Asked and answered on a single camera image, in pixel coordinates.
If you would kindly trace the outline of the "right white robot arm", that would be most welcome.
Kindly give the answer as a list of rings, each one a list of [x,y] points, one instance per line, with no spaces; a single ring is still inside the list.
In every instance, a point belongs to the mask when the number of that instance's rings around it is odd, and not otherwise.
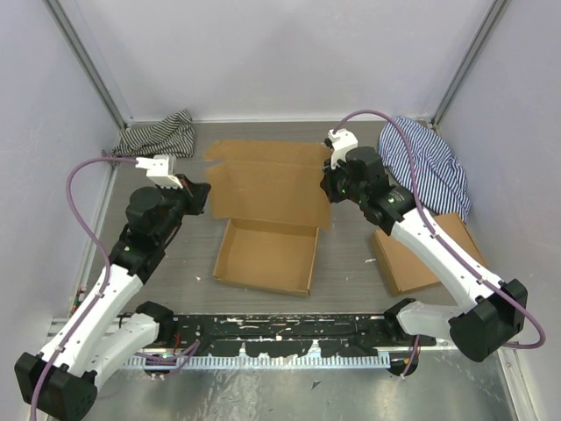
[[[413,194],[390,184],[371,146],[330,145],[321,187],[332,203],[349,200],[365,219],[410,250],[455,300],[453,306],[404,299],[386,311],[387,339],[405,346],[416,335],[451,341],[468,359],[482,362],[518,334],[528,291],[503,281],[455,242]]]

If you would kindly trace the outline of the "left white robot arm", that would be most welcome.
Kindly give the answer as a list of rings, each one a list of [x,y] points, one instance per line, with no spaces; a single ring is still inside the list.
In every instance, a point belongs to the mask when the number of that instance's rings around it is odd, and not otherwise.
[[[105,334],[163,261],[184,217],[204,211],[210,185],[185,175],[172,179],[173,187],[142,187],[131,194],[127,223],[96,285],[55,338],[37,354],[18,358],[15,373],[31,419],[38,411],[58,420],[84,419],[99,389],[133,354],[174,342],[174,313],[153,302],[142,303],[126,324]]]

